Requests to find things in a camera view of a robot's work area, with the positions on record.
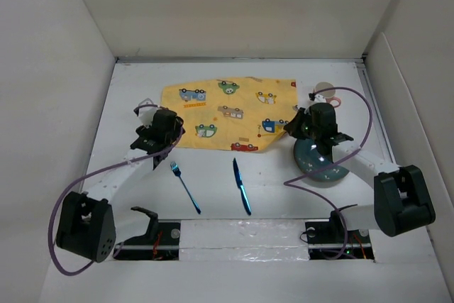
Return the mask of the yellow vehicle print cloth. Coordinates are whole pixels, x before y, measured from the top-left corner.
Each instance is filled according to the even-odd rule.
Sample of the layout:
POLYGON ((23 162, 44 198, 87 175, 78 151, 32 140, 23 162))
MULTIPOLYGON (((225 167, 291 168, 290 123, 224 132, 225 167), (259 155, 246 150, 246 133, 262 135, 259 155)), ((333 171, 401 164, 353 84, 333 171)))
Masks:
POLYGON ((161 104, 184 121, 181 148, 260 152, 296 114, 293 79, 230 77, 167 86, 161 104))

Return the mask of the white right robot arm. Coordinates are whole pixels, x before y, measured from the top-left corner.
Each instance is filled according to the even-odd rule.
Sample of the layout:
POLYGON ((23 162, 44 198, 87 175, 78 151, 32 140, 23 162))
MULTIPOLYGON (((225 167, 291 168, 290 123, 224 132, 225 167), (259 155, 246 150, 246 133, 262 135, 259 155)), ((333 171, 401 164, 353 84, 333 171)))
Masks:
POLYGON ((415 165, 400 166, 362 148, 338 130, 332 105, 316 103, 300 108, 284 130, 297 141, 311 140, 317 153, 329 161, 307 175, 341 166, 373 189, 371 229, 389 237, 432 224, 436 212, 422 171, 415 165))

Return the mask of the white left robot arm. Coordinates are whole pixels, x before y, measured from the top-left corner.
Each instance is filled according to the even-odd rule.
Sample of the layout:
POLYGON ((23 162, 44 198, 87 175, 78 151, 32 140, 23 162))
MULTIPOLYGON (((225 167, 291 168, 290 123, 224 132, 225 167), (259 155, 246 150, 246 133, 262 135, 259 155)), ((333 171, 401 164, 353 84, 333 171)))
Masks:
POLYGON ((73 181, 58 199, 51 213, 54 219, 60 211, 57 231, 53 231, 53 221, 48 231, 54 264, 57 264, 55 247, 93 263, 104 261, 116 242, 114 197, 133 189, 155 170, 184 134, 183 119, 170 109, 143 104, 134 112, 141 125, 135 130, 138 137, 126 157, 73 181))

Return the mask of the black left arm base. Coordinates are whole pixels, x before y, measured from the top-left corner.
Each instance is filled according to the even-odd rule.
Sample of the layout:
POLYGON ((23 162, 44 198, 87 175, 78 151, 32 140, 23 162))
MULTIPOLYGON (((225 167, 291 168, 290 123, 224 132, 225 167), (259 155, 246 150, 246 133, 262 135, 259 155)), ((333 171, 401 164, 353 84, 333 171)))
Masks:
POLYGON ((118 243, 113 251, 115 260, 179 260, 181 221, 160 220, 154 211, 133 206, 131 211, 140 212, 148 218, 148 225, 142 234, 132 235, 118 243))

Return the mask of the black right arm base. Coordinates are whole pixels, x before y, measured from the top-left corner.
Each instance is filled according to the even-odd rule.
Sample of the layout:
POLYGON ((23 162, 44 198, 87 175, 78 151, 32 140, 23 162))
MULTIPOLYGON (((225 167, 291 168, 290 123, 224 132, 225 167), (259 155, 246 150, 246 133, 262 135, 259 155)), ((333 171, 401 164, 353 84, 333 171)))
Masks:
POLYGON ((369 231, 357 229, 347 232, 344 243, 344 229, 341 219, 334 211, 328 219, 309 220, 305 230, 299 235, 301 242, 307 244, 310 260, 329 260, 338 255, 344 247, 339 260, 374 260, 369 231))

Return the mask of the pink ceramic mug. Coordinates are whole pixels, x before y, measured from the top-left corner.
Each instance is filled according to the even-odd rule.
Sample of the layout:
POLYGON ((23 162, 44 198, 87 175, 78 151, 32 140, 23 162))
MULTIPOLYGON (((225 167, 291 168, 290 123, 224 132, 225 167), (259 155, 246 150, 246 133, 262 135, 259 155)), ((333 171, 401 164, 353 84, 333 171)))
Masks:
POLYGON ((313 89, 317 94, 322 94, 327 103, 331 104, 334 108, 341 105, 341 100, 336 96, 334 86, 329 82, 319 82, 313 89))

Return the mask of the dark teal ceramic plate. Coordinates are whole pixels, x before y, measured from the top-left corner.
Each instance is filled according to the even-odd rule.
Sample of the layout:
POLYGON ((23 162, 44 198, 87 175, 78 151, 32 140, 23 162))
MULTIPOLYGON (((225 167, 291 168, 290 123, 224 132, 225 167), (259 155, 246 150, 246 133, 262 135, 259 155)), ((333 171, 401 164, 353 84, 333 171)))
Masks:
POLYGON ((337 182, 350 173, 346 168, 338 165, 314 174, 315 171, 331 165, 332 162, 317 151, 315 142, 310 139, 296 140, 293 156, 297 167, 304 174, 309 173, 309 179, 316 182, 337 182))

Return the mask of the blue metal fork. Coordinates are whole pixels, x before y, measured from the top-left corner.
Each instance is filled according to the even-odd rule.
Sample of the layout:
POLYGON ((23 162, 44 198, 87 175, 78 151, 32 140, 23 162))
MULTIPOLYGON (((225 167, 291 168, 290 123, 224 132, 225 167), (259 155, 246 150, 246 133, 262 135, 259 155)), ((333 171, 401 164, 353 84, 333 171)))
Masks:
POLYGON ((172 170, 173 174, 175 175, 175 177, 177 177, 179 179, 179 181, 182 183, 182 186, 185 189, 187 195, 189 196, 197 214, 201 214, 201 209, 200 209, 199 205, 197 204, 196 200, 192 196, 192 193, 189 191, 184 180, 182 179, 182 173, 181 173, 181 170, 180 170, 178 164, 176 162, 171 162, 170 167, 171 167, 171 170, 172 170))

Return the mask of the blue metal knife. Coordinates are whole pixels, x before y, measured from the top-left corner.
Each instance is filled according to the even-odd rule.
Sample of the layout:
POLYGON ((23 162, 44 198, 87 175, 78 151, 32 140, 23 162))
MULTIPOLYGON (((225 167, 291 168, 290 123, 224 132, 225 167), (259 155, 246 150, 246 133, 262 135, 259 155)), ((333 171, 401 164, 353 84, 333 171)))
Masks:
POLYGON ((234 176, 235 176, 237 187, 240 190, 240 195, 241 195, 241 199, 242 199, 242 203, 243 203, 243 207, 245 209, 245 212, 246 212, 246 214, 248 216, 251 216, 252 215, 252 210, 251 210, 251 207, 250 207, 250 202, 248 200, 248 196, 247 196, 247 193, 246 193, 246 190, 245 190, 245 187, 244 187, 244 184, 243 184, 243 180, 242 180, 242 175, 240 173, 237 160, 235 158, 233 159, 233 173, 234 173, 234 176))

